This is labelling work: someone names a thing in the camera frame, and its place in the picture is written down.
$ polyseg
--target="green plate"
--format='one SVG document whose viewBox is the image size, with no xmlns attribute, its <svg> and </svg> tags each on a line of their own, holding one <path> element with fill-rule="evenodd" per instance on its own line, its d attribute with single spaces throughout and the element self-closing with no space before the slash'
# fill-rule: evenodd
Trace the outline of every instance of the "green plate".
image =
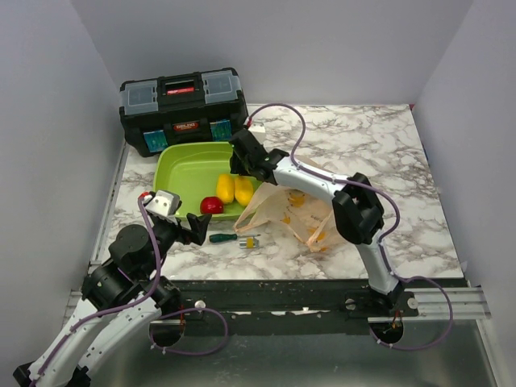
<svg viewBox="0 0 516 387">
<path fill-rule="evenodd" d="M 158 160 L 154 190 L 164 189 L 181 197 L 183 204 L 176 213 L 179 219 L 185 219 L 189 212 L 200 215 L 201 200 L 215 196 L 218 175 L 230 172 L 232 154 L 233 149 L 226 142 L 180 144 L 166 148 Z M 255 190 L 261 184 L 254 177 L 248 179 Z M 213 219 L 236 219 L 243 209 L 235 200 L 224 206 L 223 214 L 214 214 Z"/>
</svg>

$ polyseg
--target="white marble table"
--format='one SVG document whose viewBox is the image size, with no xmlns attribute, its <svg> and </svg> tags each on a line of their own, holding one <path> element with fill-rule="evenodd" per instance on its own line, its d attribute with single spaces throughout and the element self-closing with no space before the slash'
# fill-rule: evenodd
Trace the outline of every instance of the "white marble table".
<svg viewBox="0 0 516 387">
<path fill-rule="evenodd" d="M 373 185 L 392 194 L 402 213 L 397 231 L 386 240 L 392 260 L 402 276 L 462 277 L 430 169 L 407 105 L 299 106 L 308 131 L 298 155 L 332 172 L 360 172 Z M 269 108 L 255 121 L 265 124 L 267 149 L 290 150 L 300 132 L 298 118 L 283 108 Z M 129 223 L 141 223 L 136 199 L 152 188 L 157 156 L 144 159 L 130 148 L 121 176 L 114 214 L 100 253 Z M 386 226 L 393 222 L 387 202 Z M 233 222 L 212 222 L 209 234 L 232 232 Z M 176 243 L 163 274 L 169 279 L 323 279 L 367 278 L 356 248 L 343 241 L 326 252 L 310 253 L 292 235 L 275 225 L 256 229 L 261 248 L 243 250 L 234 243 L 202 247 Z"/>
</svg>

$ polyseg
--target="black toolbox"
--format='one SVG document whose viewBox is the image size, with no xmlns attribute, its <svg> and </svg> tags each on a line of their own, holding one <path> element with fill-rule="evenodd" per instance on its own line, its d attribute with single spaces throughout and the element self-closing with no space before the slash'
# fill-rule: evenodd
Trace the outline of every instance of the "black toolbox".
<svg viewBox="0 0 516 387">
<path fill-rule="evenodd" d="M 174 144 L 227 141 L 248 116 L 232 68 L 126 81 L 120 96 L 126 141 L 143 157 Z"/>
</svg>

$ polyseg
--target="orange plastic bag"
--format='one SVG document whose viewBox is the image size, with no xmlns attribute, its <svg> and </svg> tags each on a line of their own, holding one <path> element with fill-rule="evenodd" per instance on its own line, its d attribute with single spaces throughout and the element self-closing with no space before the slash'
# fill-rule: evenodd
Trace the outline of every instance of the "orange plastic bag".
<svg viewBox="0 0 516 387">
<path fill-rule="evenodd" d="M 303 162 L 318 167 L 311 161 Z M 245 224 L 254 211 L 255 214 Z M 233 228 L 237 233 L 246 234 L 267 222 L 288 228 L 312 252 L 323 252 L 337 243 L 346 243 L 335 226 L 333 209 L 322 200 L 296 189 L 262 184 Z"/>
</svg>

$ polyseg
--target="red tomato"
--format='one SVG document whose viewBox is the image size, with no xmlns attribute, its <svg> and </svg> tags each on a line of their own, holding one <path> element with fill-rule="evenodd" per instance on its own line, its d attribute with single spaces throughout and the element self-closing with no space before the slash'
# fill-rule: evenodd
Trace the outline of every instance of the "red tomato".
<svg viewBox="0 0 516 387">
<path fill-rule="evenodd" d="M 224 203 L 216 196 L 202 199 L 201 214 L 221 214 L 224 212 Z"/>
</svg>

